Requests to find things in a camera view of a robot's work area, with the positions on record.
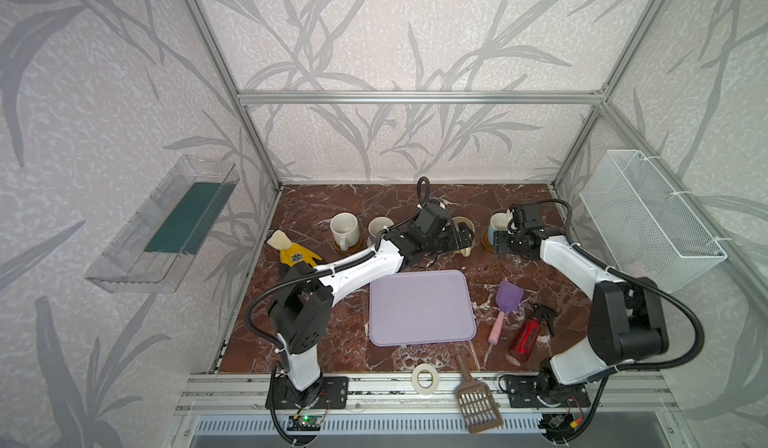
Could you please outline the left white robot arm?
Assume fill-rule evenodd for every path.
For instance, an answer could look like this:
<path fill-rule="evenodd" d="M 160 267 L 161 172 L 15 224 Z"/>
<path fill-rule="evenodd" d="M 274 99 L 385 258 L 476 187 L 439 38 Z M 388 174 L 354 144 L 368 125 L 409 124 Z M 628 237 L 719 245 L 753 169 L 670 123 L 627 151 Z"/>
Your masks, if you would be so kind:
<path fill-rule="evenodd" d="M 247 305 L 244 326 L 273 346 L 294 391 L 317 391 L 323 377 L 317 344 L 338 302 L 427 255 L 467 249 L 474 239 L 474 229 L 454 222 L 441 203 L 424 202 L 408 219 L 377 233 L 374 244 L 359 253 L 330 264 L 300 262 L 290 268 L 280 283 Z"/>

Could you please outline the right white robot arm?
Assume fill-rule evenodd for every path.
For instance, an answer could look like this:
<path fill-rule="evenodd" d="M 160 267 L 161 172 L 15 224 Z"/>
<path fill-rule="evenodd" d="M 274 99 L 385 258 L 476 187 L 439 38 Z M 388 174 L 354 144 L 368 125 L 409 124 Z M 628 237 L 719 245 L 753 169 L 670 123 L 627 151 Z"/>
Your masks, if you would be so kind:
<path fill-rule="evenodd" d="M 552 382 L 572 386 L 595 382 L 613 373 L 654 371 L 683 366 L 703 351 L 705 330 L 694 311 L 647 277 L 634 277 L 585 250 L 569 237 L 572 208 L 566 209 L 565 226 L 545 224 L 543 200 L 512 204 L 507 226 L 491 238 L 499 254 L 513 254 L 543 261 L 579 288 L 590 301 L 585 337 L 566 351 L 542 363 L 541 371 Z M 650 359 L 665 354 L 670 338 L 664 314 L 669 304 L 689 321 L 694 338 L 683 354 L 665 361 Z"/>

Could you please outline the light blue mug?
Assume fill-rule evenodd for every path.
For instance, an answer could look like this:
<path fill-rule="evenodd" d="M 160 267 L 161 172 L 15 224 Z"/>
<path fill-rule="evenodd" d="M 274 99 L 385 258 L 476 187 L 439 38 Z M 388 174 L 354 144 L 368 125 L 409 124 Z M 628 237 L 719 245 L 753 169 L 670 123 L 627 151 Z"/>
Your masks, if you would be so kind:
<path fill-rule="evenodd" d="M 487 229 L 487 241 L 491 248 L 494 247 L 495 239 L 498 234 L 504 234 L 508 232 L 508 225 L 511 219 L 511 212 L 494 213 L 489 221 Z"/>

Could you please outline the beige mug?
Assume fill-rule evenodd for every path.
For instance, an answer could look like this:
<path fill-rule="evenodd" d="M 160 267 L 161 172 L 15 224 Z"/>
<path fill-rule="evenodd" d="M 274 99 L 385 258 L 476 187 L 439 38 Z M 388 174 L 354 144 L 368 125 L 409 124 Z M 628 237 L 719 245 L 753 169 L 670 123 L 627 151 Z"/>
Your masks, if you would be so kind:
<path fill-rule="evenodd" d="M 466 217 L 457 216 L 452 219 L 455 234 L 457 251 L 464 257 L 469 257 L 475 241 L 474 224 Z"/>

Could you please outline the purple mug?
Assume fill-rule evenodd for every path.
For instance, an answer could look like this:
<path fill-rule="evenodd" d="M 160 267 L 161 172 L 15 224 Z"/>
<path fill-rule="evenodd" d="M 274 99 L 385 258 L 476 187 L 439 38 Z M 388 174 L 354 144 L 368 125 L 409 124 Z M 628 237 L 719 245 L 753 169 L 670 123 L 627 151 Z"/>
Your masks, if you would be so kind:
<path fill-rule="evenodd" d="M 368 224 L 369 240 L 374 242 L 380 232 L 387 228 L 391 228 L 394 225 L 394 221 L 386 216 L 378 216 L 371 220 Z"/>

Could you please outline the white speckled mug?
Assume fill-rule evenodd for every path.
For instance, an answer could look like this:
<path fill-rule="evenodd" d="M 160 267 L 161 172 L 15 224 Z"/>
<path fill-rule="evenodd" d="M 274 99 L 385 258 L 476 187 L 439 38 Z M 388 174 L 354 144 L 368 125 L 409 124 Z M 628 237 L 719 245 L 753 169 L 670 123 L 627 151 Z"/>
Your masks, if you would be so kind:
<path fill-rule="evenodd" d="M 341 251 L 348 251 L 360 241 L 360 226 L 357 217 L 348 212 L 336 214 L 330 221 L 334 242 Z"/>

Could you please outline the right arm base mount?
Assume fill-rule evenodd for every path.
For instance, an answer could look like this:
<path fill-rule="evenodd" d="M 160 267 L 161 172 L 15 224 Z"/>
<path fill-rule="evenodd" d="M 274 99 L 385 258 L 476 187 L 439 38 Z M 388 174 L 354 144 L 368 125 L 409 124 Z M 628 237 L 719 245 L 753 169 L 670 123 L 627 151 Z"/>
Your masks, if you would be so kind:
<path fill-rule="evenodd" d="M 588 408 L 589 394 L 584 384 L 563 385 L 549 369 L 536 375 L 503 374 L 500 390 L 511 408 Z"/>

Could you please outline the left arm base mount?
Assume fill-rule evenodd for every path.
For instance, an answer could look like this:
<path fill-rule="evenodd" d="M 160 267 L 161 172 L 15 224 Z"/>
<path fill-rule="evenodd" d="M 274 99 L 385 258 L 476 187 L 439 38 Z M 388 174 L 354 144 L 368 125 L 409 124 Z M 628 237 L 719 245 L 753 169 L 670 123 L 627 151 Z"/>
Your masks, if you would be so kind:
<path fill-rule="evenodd" d="M 305 390 L 296 389 L 287 376 L 277 376 L 270 382 L 265 406 L 276 410 L 318 408 L 345 409 L 349 378 L 321 376 Z"/>

